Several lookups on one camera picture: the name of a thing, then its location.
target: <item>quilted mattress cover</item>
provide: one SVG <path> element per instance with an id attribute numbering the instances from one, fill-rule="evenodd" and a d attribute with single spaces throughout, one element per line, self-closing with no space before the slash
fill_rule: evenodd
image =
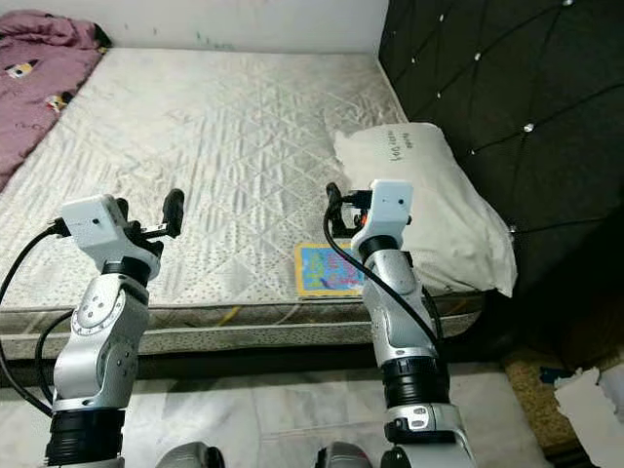
<path id="1" fill-rule="evenodd" d="M 110 193 L 152 224 L 179 187 L 152 305 L 294 301 L 293 248 L 323 242 L 325 185 L 347 183 L 335 131 L 404 121 L 369 56 L 114 49 L 0 194 L 0 272 L 66 201 Z M 46 240 L 3 308 L 71 307 L 96 274 Z"/>

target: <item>white wall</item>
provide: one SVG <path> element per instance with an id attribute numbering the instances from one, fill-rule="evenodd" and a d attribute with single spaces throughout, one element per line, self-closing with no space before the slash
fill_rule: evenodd
<path id="1" fill-rule="evenodd" d="M 376 53 L 388 0 L 1 0 L 97 22 L 122 47 Z"/>

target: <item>cartoon print blanket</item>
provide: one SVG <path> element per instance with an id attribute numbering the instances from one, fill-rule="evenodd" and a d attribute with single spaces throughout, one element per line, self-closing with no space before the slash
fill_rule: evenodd
<path id="1" fill-rule="evenodd" d="M 0 190 L 109 46 L 89 21 L 38 11 L 0 17 Z"/>

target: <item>colorful card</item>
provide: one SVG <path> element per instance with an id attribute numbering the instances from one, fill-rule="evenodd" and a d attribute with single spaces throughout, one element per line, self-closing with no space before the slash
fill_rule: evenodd
<path id="1" fill-rule="evenodd" d="M 340 246 L 348 254 L 348 245 Z M 299 244 L 294 248 L 296 288 L 300 296 L 362 294 L 364 275 L 328 244 Z"/>

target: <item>black tufted headboard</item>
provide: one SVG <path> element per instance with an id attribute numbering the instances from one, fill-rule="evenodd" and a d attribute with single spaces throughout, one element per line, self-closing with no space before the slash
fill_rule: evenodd
<path id="1" fill-rule="evenodd" d="M 379 59 L 408 118 L 442 128 L 515 226 L 517 297 L 621 227 L 605 219 L 622 213 L 624 2 L 391 0 Z"/>

